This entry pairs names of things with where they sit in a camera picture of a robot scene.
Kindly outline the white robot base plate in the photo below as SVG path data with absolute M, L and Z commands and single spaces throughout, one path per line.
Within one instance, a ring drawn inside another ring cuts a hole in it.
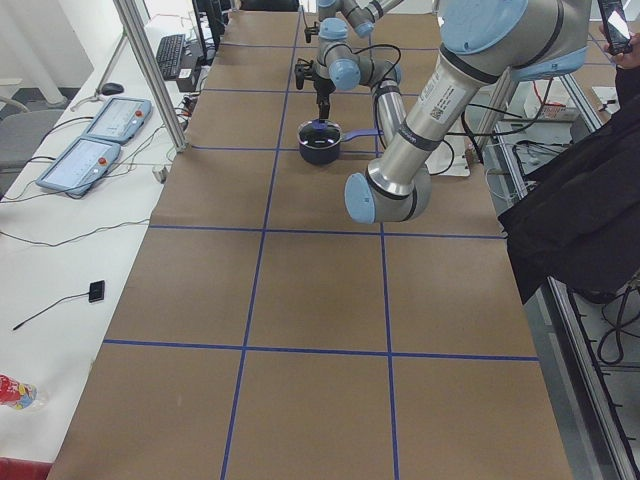
M 426 166 L 432 176 L 469 177 L 470 166 L 466 158 L 466 135 L 460 123 L 450 128 L 439 147 L 429 156 Z

